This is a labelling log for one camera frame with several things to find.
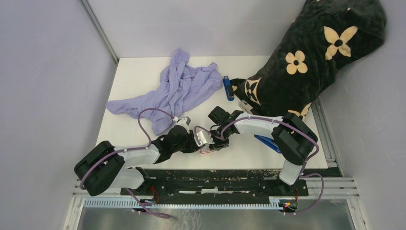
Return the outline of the red white staple box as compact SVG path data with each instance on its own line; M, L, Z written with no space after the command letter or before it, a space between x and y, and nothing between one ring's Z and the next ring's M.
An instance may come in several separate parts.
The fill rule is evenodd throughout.
M216 151L215 149L205 148L205 149L200 149L199 154L208 154L208 153L213 153L215 151Z

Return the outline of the beige and black stapler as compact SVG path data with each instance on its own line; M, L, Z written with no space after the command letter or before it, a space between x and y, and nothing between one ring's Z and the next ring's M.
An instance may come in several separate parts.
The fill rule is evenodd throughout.
M252 114L252 109L253 109L253 107L252 107L250 104L248 104L246 101L241 100L241 101L238 103L238 106L239 106L239 107L241 108L241 110L244 111L245 113Z

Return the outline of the blue stapler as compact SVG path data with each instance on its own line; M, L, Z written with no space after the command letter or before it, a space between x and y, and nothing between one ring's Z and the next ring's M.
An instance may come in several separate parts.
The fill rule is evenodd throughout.
M228 76L223 77L223 85L224 85L224 89L226 92L227 100L233 101L234 100L234 91L233 91L233 87L231 85L231 82L230 82L230 79Z
M273 139L264 137L264 136L260 136L260 135L254 135L254 137L257 140L259 140L260 142L262 142L263 144L265 144L266 146L268 146L269 148L271 148L272 150L274 150L275 152L277 152L279 154L282 153Z

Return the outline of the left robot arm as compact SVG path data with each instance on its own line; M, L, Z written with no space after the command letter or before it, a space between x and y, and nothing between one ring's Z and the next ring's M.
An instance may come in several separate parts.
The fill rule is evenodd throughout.
M74 172L80 179L80 188L90 196L98 196L109 188L129 188L145 195L151 183L137 166L158 164L174 153L193 153L200 147L192 130L175 125L149 146L118 147L102 141L76 164Z

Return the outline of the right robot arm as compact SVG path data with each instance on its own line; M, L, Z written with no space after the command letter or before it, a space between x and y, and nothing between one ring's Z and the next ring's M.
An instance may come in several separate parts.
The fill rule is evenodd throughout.
M288 196L296 189L296 181L303 174L311 157L319 151L316 134L293 113L266 117L235 110L226 112L217 106L208 115L218 129L212 134L215 140L226 140L232 134L250 134L268 138L277 147L284 163L277 181L277 191Z

